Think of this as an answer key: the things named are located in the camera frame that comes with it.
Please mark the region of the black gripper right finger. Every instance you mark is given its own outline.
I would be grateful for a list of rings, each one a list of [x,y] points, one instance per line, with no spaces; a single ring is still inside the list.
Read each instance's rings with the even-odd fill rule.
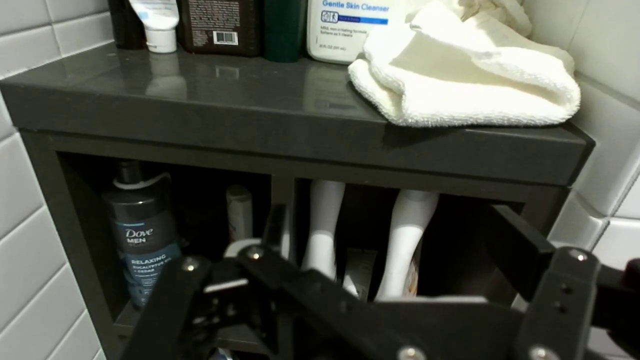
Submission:
[[[508,207],[495,212],[507,226],[495,262],[528,303],[513,358],[584,360],[601,262],[580,249],[556,249]]]

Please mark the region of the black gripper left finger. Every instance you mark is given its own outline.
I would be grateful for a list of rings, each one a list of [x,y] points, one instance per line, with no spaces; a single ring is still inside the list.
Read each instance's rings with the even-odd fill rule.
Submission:
[[[190,353],[185,346],[186,324],[208,273],[208,262],[199,256],[168,262],[121,360],[190,360]]]

